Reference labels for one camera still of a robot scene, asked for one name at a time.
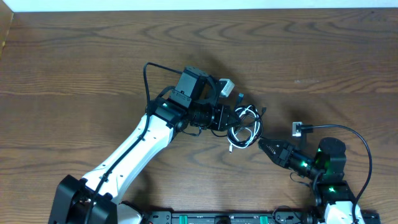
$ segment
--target wooden table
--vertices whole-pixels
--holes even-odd
[[[398,207],[398,10],[19,13],[0,61],[0,222],[48,220],[55,188],[107,158],[144,114],[142,66],[194,65],[230,78],[243,103],[268,108],[265,135],[290,139],[293,121],[360,132],[373,176],[359,204],[395,223]],[[150,68],[152,97],[178,76]],[[362,142],[347,145],[345,179],[368,174]],[[302,208],[310,192],[257,148],[228,153],[209,131],[179,134],[127,191],[144,209]]]

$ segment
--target white background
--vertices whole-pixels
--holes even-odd
[[[398,0],[3,0],[14,12],[398,7]]]

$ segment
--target cardboard edge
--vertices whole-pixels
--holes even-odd
[[[2,50],[6,45],[6,39],[10,30],[14,13],[8,8],[3,0],[0,0],[0,59]]]

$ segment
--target white wall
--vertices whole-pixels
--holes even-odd
[[[398,0],[3,0],[14,12],[398,7]]]

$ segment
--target white cable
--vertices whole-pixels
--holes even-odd
[[[247,113],[247,111],[250,112],[250,113],[253,115],[254,119],[260,118],[260,116],[258,115],[258,113],[255,113],[253,110],[251,110],[250,107],[252,107],[252,105],[249,105],[249,106],[246,107],[244,110],[242,110],[242,112],[240,112],[240,114],[239,114],[239,118],[242,117],[243,115],[245,115],[245,114]],[[250,138],[246,141],[245,146],[243,146],[243,147],[242,147],[242,146],[237,146],[237,145],[233,144],[232,141],[230,140],[229,136],[228,136],[228,141],[229,141],[229,143],[231,143],[230,146],[229,146],[229,152],[232,152],[232,146],[237,147],[237,148],[240,148],[240,149],[245,149],[245,148],[247,148],[247,147],[253,142],[254,138],[256,137],[257,133],[258,133],[259,130],[260,130],[260,127],[261,127],[260,121],[255,121],[255,122],[254,122],[254,129],[253,129],[253,130],[251,130],[251,129],[248,128],[248,127],[245,127],[246,130],[250,131]],[[236,133],[235,133],[235,131],[234,131],[234,128],[231,128],[230,131],[231,131],[231,133],[233,134],[234,140],[240,142],[241,140],[239,140],[238,137],[236,136]]]

